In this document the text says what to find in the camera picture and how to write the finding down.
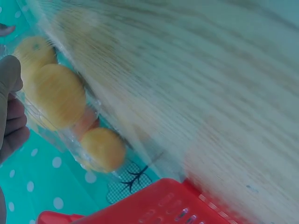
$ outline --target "plastic wrap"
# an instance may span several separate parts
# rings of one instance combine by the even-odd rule
[[[24,87],[17,93],[29,126],[58,149],[68,149],[87,170],[119,176],[129,159],[124,139],[107,122],[101,102],[38,27],[18,36],[5,54],[21,63]]]

